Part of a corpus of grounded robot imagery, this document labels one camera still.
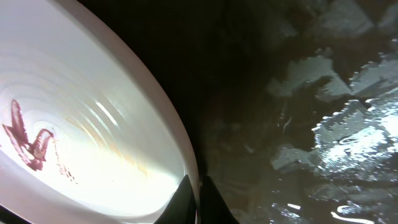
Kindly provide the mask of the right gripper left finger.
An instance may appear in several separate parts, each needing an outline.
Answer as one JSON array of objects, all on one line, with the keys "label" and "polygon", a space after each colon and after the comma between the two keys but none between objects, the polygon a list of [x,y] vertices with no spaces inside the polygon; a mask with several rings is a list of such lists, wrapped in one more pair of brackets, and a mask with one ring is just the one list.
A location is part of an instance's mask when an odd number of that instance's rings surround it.
[{"label": "right gripper left finger", "polygon": [[154,224],[195,224],[196,203],[188,175],[186,175]]}]

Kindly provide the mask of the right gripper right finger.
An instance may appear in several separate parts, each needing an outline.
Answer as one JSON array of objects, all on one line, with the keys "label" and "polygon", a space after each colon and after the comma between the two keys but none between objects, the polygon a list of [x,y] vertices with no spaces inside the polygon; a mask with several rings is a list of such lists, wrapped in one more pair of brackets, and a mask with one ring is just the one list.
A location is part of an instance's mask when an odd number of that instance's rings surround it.
[{"label": "right gripper right finger", "polygon": [[202,224],[239,224],[208,175],[200,187],[200,216]]}]

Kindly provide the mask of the white plate stained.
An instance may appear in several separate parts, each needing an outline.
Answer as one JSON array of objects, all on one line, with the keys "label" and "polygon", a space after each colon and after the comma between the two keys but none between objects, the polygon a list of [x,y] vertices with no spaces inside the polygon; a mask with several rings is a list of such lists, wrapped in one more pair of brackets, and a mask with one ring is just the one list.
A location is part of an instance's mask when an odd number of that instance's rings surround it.
[{"label": "white plate stained", "polygon": [[1,1],[1,206],[29,223],[154,223],[198,169],[150,70],[77,1]]}]

